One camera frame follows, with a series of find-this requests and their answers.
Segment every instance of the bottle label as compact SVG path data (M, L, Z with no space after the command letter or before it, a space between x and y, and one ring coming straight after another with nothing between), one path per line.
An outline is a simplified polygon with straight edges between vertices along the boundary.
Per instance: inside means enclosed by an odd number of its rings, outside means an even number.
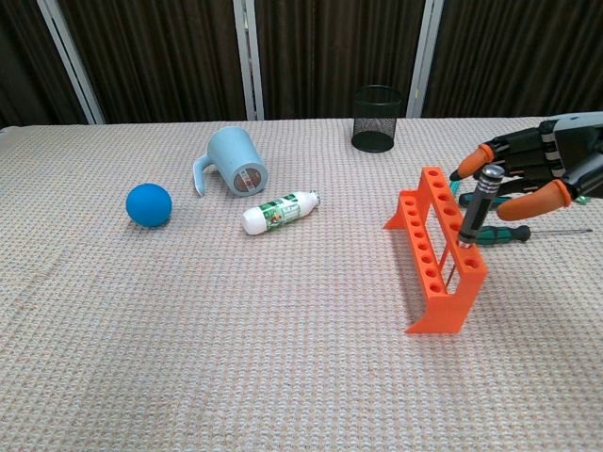
M286 195L278 200L266 202L260 205L260 209L264 214L266 227L269 230L293 221L302 214L302 208L295 195Z

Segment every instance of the screwdriver handle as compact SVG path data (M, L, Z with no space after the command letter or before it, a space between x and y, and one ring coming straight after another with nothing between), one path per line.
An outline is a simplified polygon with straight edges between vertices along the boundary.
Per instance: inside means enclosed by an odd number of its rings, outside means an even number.
M473 199L473 193L463 193L461 196L459 196L459 205L461 207L467 207L471 203L472 199ZM506 202L508 200L512 200L512 199L513 198L511 198L510 196L497 196L496 198L494 198L492 200L492 204L490 204L489 210L495 210L495 209L497 209L497 207L499 207L504 202Z
M525 242L530 238L530 227L523 225L518 228L484 226L478 233L478 245L497 245L514 240Z

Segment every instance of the beige textured tablecloth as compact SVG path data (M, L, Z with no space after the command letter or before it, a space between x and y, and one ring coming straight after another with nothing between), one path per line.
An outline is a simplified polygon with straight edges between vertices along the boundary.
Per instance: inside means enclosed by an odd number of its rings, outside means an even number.
M382 154L351 120L243 122L270 173L251 198L214 170L194 191L225 123L2 134L0 450L602 450L603 202L528 221L592 234L483 249L457 335L404 333L423 300L382 229L421 167L539 121L399 121ZM171 193L162 228L126 215L143 182ZM317 211L245 235L309 189Z

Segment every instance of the screwdriver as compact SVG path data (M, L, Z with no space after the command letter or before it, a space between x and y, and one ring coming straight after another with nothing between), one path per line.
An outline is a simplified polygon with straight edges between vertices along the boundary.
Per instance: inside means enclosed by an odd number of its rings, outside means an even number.
M513 198L510 196L497 196L492 200L492 204L490 204L490 210L494 210L498 208L505 201L512 200ZM473 200L473 193L463 193L459 196L459 205L461 207L467 207L471 200Z
M505 226L484 226L478 233L478 245L497 245L513 241L525 242L533 235L569 235L591 233L592 229L566 229L560 231L531 231L529 226L523 225L518 228Z

